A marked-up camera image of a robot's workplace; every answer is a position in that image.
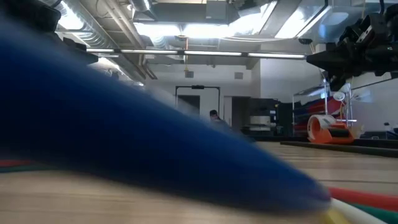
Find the metal rack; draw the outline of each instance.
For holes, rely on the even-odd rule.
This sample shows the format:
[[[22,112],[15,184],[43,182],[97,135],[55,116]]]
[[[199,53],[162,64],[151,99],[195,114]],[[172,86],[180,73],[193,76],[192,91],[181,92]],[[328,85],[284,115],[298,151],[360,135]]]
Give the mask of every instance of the metal rack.
[[[292,97],[292,116],[293,116],[293,122],[292,122],[292,126],[293,126],[293,136],[295,135],[295,129],[294,129],[294,125],[295,125],[295,115],[294,115],[294,98],[298,97],[298,96],[316,96],[319,94],[325,94],[325,109],[322,111],[322,114],[328,114],[328,97],[329,97],[329,91],[328,91],[328,83],[326,82],[326,80],[323,80],[323,85],[320,86],[315,86],[315,87],[311,87],[308,88],[306,90],[300,91],[296,94],[293,95]]]

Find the ceiling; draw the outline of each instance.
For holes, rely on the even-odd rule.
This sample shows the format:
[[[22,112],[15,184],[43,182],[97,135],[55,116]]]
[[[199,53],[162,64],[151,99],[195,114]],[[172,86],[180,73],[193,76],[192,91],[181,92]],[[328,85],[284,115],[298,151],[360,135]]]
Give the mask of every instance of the ceiling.
[[[109,15],[102,5],[101,1],[80,0],[81,5],[93,16],[106,33],[114,40],[119,48],[136,48],[127,38],[126,34],[120,29],[115,20]],[[127,9],[130,5],[128,0],[119,0],[118,4],[123,13],[131,23],[140,22],[148,24],[176,24],[184,27],[188,22],[206,22],[209,24],[227,24],[239,18],[240,12],[251,13],[251,6],[256,4],[265,4],[271,0],[235,0],[234,4],[227,4],[227,10],[224,17],[216,19],[206,19],[205,15],[209,13],[206,6],[209,2],[206,0],[157,0],[152,6],[153,13],[158,16],[158,21],[152,21],[151,18],[142,12],[136,12],[133,18],[132,11]],[[219,51],[238,51],[238,52],[283,52],[310,54],[310,47],[302,45],[297,39],[278,40],[272,42],[253,42],[252,40],[242,39],[275,39],[280,30],[285,26],[290,17],[295,15],[298,9],[302,9],[301,14],[304,19],[316,16],[321,9],[331,6],[331,2],[326,0],[278,0],[274,10],[270,14],[264,27],[256,35],[239,35],[241,39],[195,39],[189,38],[188,49],[192,50],[219,50]],[[361,17],[363,7],[362,0],[334,0],[333,8],[323,15],[318,22],[306,32],[302,37],[313,39],[315,43],[335,41],[344,28],[353,24]],[[365,13],[378,11],[379,5],[373,0],[367,0]],[[259,21],[248,21],[248,26]],[[143,43],[147,47],[153,47],[152,41],[148,36],[141,35]],[[177,40],[173,36],[164,37],[168,45],[173,48],[184,48],[185,42]],[[209,57],[209,56],[189,56],[189,64],[204,65],[249,65],[252,64],[248,58],[239,57]],[[156,56],[148,58],[149,63],[165,64],[183,63],[183,60],[176,60],[167,56]]]

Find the robotic arm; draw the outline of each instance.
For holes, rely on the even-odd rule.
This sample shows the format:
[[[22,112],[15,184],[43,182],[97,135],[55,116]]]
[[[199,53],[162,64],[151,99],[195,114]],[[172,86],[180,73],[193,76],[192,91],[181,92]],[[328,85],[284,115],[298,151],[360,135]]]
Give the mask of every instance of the robotic arm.
[[[384,12],[381,1],[380,13],[346,27],[333,50],[309,55],[307,62],[327,71],[331,91],[364,72],[381,76],[398,70],[398,4]]]

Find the blue fabric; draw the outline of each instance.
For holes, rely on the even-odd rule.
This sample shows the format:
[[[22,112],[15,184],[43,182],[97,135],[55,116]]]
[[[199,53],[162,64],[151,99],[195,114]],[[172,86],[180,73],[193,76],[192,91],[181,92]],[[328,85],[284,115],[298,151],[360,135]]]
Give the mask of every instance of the blue fabric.
[[[329,205],[321,185],[256,145],[34,37],[0,24],[0,146],[67,169],[248,210]]]

